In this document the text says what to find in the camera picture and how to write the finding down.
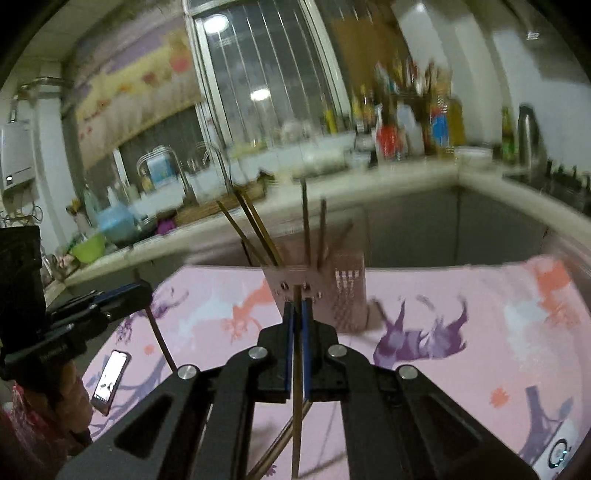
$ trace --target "table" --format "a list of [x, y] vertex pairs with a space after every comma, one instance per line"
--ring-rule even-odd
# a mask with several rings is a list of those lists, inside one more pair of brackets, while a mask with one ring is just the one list
[[[502, 267], [367, 271], [369, 299], [386, 319], [345, 345], [385, 368], [413, 364], [517, 452], [542, 480], [556, 476], [591, 427], [591, 316], [562, 263], [535, 257]], [[163, 282], [152, 310], [177, 365], [218, 367], [256, 343], [281, 315], [260, 269], [187, 265]], [[91, 394], [113, 349], [132, 360], [111, 412], [96, 412], [96, 440], [170, 375], [147, 318], [125, 319], [83, 376]], [[249, 468], [291, 416], [257, 404]], [[550, 468], [555, 446], [568, 454]], [[267, 476], [290, 478], [291, 445]], [[300, 473], [348, 478], [338, 405], [314, 404], [304, 420]]]

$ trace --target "kitchen counter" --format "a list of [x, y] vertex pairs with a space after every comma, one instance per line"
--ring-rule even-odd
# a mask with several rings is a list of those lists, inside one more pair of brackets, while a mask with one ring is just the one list
[[[503, 167], [474, 170], [440, 160], [389, 164], [368, 171], [348, 171], [308, 182], [310, 216], [318, 214], [321, 197], [327, 199], [329, 209], [342, 209], [398, 195], [462, 186], [513, 207], [591, 249], [591, 220], [558, 200], [504, 179], [502, 175], [505, 172], [507, 168]], [[274, 225], [286, 219], [301, 216], [300, 186], [291, 184], [271, 187], [266, 198], [255, 206], [267, 228], [272, 230]], [[235, 209], [232, 216], [242, 229], [247, 232], [251, 230], [242, 210]], [[165, 255], [206, 251], [235, 239], [236, 232], [222, 214], [203, 219], [100, 258], [75, 272], [64, 283], [54, 282], [46, 290], [46, 303], [50, 304], [67, 287]]]

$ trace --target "ceiling light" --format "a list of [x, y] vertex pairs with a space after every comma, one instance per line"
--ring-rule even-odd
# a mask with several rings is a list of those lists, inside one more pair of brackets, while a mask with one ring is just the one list
[[251, 100], [253, 102], [260, 102], [261, 100], [266, 100], [271, 96], [271, 92], [268, 88], [261, 88], [259, 90], [255, 90], [251, 93]]
[[228, 28], [228, 25], [230, 25], [230, 22], [225, 15], [212, 15], [203, 22], [203, 27], [208, 35], [223, 32]]

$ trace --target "metal bolt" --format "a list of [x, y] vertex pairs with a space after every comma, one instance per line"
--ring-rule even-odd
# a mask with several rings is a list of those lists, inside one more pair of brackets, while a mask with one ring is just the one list
[[254, 346], [248, 351], [248, 356], [253, 360], [259, 360], [267, 356], [267, 349], [263, 346]]
[[398, 375], [405, 380], [414, 380], [418, 377], [418, 370], [412, 365], [403, 365], [398, 369]]
[[177, 370], [177, 375], [183, 380], [190, 380], [197, 375], [197, 367], [194, 365], [183, 365]]
[[345, 345], [341, 345], [337, 343], [336, 345], [331, 345], [329, 347], [329, 355], [333, 358], [339, 358], [341, 356], [347, 355], [347, 347]]

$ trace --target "water heater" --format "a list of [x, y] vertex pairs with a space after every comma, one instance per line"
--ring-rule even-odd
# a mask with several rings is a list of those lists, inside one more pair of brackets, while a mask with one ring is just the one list
[[23, 187], [35, 178], [31, 135], [25, 122], [0, 128], [0, 193]]

